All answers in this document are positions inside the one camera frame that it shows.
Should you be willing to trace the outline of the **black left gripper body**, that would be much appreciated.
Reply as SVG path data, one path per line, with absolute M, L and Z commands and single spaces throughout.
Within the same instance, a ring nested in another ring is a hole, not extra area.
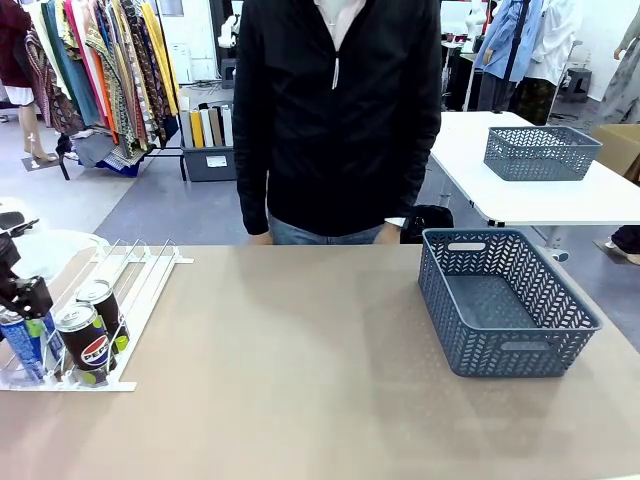
M 41 276 L 21 278 L 12 268 L 21 259 L 8 233 L 0 234 L 0 305 L 22 318 L 42 318 L 53 301 Z

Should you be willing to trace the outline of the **black Pepsi can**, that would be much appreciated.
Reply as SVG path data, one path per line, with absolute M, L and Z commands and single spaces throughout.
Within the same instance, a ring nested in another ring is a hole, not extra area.
M 86 302 L 69 304 L 56 314 L 54 324 L 79 371 L 79 381 L 87 386 L 106 384 L 117 362 L 96 308 Z
M 112 350 L 123 353 L 129 343 L 129 331 L 111 284 L 103 279 L 88 280 L 76 290 L 75 298 L 94 306 L 103 319 Z

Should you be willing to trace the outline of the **blue-grey basket with sticker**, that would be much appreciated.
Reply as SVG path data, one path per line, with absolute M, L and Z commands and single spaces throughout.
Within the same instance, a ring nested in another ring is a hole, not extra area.
M 602 315 L 524 234 L 426 229 L 418 285 L 453 373 L 561 377 Z

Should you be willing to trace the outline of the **blue-grey plastic basket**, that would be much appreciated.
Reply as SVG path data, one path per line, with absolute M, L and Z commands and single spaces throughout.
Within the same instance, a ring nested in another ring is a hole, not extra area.
M 601 146 L 566 126 L 490 127 L 484 163 L 505 181 L 581 181 Z

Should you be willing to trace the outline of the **person's right forearm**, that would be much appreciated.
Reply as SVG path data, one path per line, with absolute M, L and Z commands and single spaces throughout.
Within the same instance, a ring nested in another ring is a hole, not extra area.
M 268 162 L 266 157 L 245 142 L 234 146 L 237 192 L 243 224 L 252 237 L 269 233 L 266 213 Z

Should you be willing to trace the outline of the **person's left forearm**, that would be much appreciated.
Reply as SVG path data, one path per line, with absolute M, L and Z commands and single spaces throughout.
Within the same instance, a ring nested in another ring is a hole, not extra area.
M 410 215 L 418 193 L 424 182 L 430 148 L 401 152 L 392 169 L 389 204 L 384 212 L 384 221 L 401 227 Z

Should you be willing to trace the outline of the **person's left hand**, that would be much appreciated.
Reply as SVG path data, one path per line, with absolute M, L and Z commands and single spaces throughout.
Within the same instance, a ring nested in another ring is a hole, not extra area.
M 401 241 L 402 229 L 392 223 L 385 222 L 377 233 L 374 243 L 378 245 L 398 245 Z

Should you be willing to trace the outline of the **white cover sheet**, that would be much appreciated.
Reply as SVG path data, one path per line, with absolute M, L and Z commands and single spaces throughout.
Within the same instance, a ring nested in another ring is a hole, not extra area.
M 26 233 L 13 239 L 20 260 L 12 271 L 21 278 L 43 277 L 49 283 L 80 251 L 108 247 L 109 242 L 97 235 L 64 229 L 48 229 Z

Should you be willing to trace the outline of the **grey fabric pile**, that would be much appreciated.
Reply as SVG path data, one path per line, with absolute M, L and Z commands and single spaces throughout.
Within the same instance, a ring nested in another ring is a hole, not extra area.
M 120 145 L 116 145 L 110 135 L 92 131 L 82 137 L 76 134 L 71 137 L 72 152 L 77 161 L 85 168 L 108 169 L 125 177 L 136 177 L 146 153 L 139 148 L 126 154 Z

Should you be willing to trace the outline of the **mannequin legs with stand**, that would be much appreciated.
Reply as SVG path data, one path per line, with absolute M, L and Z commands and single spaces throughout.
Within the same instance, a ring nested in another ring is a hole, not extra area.
M 24 151 L 30 158 L 44 164 L 57 162 L 57 156 L 47 153 L 42 147 L 35 103 L 32 102 L 29 105 L 20 106 L 18 119 L 23 133 Z

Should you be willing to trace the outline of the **orange garment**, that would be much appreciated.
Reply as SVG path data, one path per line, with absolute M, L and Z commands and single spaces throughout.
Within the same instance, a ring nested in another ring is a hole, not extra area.
M 112 134 L 112 138 L 114 141 L 115 145 L 119 145 L 119 137 L 118 134 L 115 130 L 115 126 L 114 126 L 114 121 L 113 121 L 113 115 L 112 115 L 112 110 L 111 110 L 111 105 L 110 105 L 110 98 L 109 98 L 109 91 L 107 89 L 107 85 L 106 85 L 106 81 L 105 81 L 105 77 L 104 77 L 104 70 L 102 67 L 102 62 L 100 59 L 100 56 L 98 55 L 98 53 L 93 50 L 92 48 L 89 48 L 89 52 L 91 54 L 91 57 L 93 58 L 94 64 L 95 64 L 95 68 L 97 71 L 97 77 L 98 77 L 98 81 L 100 84 L 100 89 L 102 92 L 102 98 L 103 98 L 103 103 L 104 103 L 104 111 L 105 111 L 105 116 L 107 118 L 107 122 L 109 125 L 109 129 L 111 131 Z

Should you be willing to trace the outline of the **grey storage bin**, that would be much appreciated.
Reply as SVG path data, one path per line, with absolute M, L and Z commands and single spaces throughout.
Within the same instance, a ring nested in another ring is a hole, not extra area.
M 236 179 L 232 147 L 181 147 L 181 174 L 184 181 L 224 182 Z

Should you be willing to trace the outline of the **teal green garment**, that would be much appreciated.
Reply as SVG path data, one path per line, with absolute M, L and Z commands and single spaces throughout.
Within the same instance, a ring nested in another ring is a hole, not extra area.
M 56 0 L 48 0 L 41 6 L 50 44 L 64 85 L 72 103 L 80 113 L 87 127 L 101 121 L 92 87 L 81 60 L 73 59 L 67 52 L 63 40 L 58 34 Z

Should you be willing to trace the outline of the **brown fabric board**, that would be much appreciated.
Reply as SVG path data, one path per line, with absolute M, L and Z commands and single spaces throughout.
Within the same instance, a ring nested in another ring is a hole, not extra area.
M 213 141 L 216 147 L 222 147 L 224 145 L 223 133 L 220 124 L 220 113 L 218 107 L 210 107 L 208 109 L 209 122 L 213 134 Z

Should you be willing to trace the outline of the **dark red garment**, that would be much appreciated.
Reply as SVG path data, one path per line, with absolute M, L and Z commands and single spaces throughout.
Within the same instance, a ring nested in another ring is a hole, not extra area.
M 16 45 L 24 41 L 31 18 L 14 0 L 0 0 L 0 80 L 8 87 L 27 88 L 29 76 L 16 59 Z

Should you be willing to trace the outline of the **yellow garment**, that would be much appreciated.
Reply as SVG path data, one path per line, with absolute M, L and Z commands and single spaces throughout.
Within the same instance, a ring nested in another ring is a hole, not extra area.
M 175 89 L 172 83 L 172 75 L 169 72 L 169 59 L 164 45 L 160 23 L 148 0 L 144 0 L 140 4 L 140 7 L 159 65 L 162 83 L 168 98 L 169 110 L 172 115 L 176 115 L 178 108 L 175 99 Z

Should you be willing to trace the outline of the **person in black jacket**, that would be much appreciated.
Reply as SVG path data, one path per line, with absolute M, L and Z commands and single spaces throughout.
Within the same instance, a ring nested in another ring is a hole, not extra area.
M 268 162 L 272 245 L 374 243 L 440 131 L 440 48 L 439 0 L 244 0 L 233 141 Z

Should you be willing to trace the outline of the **black bag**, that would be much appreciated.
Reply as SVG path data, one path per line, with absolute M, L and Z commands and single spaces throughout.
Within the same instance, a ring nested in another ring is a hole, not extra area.
M 425 229 L 448 229 L 454 227 L 451 211 L 437 205 L 415 205 L 401 231 L 401 244 L 421 244 Z

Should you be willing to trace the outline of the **white folding table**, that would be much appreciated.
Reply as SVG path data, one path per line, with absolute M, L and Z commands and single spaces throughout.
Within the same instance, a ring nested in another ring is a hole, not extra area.
M 484 164 L 489 129 L 528 124 L 510 112 L 444 112 L 432 159 L 486 220 L 512 226 L 640 225 L 640 187 L 597 162 L 574 182 L 509 182 L 490 170 Z

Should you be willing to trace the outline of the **grey trousers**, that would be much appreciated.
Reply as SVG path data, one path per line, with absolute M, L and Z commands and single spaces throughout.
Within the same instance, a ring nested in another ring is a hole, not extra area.
M 505 83 L 501 78 L 483 73 L 478 95 L 478 111 L 503 111 L 507 110 L 517 83 Z

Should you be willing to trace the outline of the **white mannequin bust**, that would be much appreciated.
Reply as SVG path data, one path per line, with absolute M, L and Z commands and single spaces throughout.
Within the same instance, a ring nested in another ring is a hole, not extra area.
M 479 5 L 473 5 L 469 11 L 469 14 L 465 18 L 465 25 L 467 27 L 467 38 L 469 42 L 473 42 L 478 36 L 481 35 L 484 24 L 486 22 L 486 8 L 482 3 Z

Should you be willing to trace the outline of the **light blue shirt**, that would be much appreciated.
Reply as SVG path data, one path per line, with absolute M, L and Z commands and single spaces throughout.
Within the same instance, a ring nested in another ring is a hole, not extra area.
M 477 54 L 474 63 L 476 69 L 500 79 L 504 77 L 523 2 L 524 0 L 502 2 Z M 510 82 L 520 82 L 528 69 L 542 18 L 542 6 L 543 0 L 530 0 Z

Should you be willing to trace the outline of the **dark patterned skirt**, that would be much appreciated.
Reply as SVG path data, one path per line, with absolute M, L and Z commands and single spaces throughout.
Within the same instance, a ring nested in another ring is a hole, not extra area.
M 556 86 L 545 79 L 525 77 L 516 90 L 514 112 L 536 126 L 547 123 Z

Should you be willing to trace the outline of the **black stand pole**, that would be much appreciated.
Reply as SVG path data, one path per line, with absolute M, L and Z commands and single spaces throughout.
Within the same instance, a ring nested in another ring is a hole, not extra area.
M 526 18 L 529 12 L 531 0 L 513 0 L 513 6 L 519 5 L 518 9 L 510 13 L 510 20 L 514 20 L 515 24 L 512 27 L 512 40 L 509 54 L 507 57 L 507 63 L 505 66 L 503 81 L 505 83 L 511 82 L 512 72 L 515 66 L 518 49 L 521 44 L 522 33 Z

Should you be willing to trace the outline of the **white shirt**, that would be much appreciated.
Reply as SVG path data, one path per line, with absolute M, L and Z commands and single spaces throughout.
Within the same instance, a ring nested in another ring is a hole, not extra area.
M 544 0 L 526 78 L 558 85 L 582 24 L 583 10 L 584 0 Z

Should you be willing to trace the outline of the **grey plastic stool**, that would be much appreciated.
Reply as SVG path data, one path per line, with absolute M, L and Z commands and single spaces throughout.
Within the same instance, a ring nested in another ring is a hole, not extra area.
M 566 72 L 567 85 L 561 88 L 561 100 L 565 103 L 585 103 L 592 79 L 587 68 L 572 67 Z

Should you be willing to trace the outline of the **bystander's leg and shoe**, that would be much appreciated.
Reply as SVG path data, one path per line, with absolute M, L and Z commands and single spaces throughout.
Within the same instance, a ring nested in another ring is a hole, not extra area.
M 640 225 L 621 226 L 609 239 L 595 241 L 595 245 L 607 254 L 618 255 L 640 266 Z

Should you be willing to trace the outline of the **cardboard box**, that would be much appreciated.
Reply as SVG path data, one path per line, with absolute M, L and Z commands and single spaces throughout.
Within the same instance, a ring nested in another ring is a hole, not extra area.
M 606 124 L 592 130 L 601 143 L 596 160 L 634 184 L 640 184 L 640 124 Z

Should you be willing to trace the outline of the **mannequin in grey dress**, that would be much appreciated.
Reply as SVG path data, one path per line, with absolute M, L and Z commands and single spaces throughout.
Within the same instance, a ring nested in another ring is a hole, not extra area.
M 640 6 L 614 59 L 619 65 L 600 102 L 598 124 L 640 124 Z

